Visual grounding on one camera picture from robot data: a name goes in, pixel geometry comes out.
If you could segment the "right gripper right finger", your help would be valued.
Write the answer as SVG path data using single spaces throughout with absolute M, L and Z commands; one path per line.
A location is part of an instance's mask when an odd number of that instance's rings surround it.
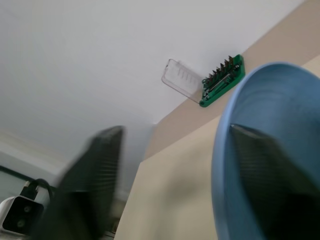
M 271 136 L 230 126 L 239 176 L 266 240 L 320 240 L 320 188 Z

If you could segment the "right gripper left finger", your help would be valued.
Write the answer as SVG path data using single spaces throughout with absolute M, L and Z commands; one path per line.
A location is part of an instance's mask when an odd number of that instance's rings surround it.
M 102 240 L 108 229 L 125 128 L 92 137 L 61 179 L 32 240 Z

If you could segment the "blue plate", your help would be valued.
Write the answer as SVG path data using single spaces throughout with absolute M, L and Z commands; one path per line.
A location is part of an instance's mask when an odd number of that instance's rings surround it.
M 218 240 L 266 240 L 241 182 L 232 124 L 274 138 L 320 188 L 320 78 L 290 63 L 262 65 L 236 87 L 219 120 L 211 165 Z

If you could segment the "green screwdriver bit set case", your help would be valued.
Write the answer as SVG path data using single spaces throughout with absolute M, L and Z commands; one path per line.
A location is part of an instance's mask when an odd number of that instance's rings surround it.
M 242 55 L 229 56 L 215 70 L 202 77 L 182 63 L 169 59 L 161 81 L 206 108 L 236 86 L 245 76 L 245 61 Z

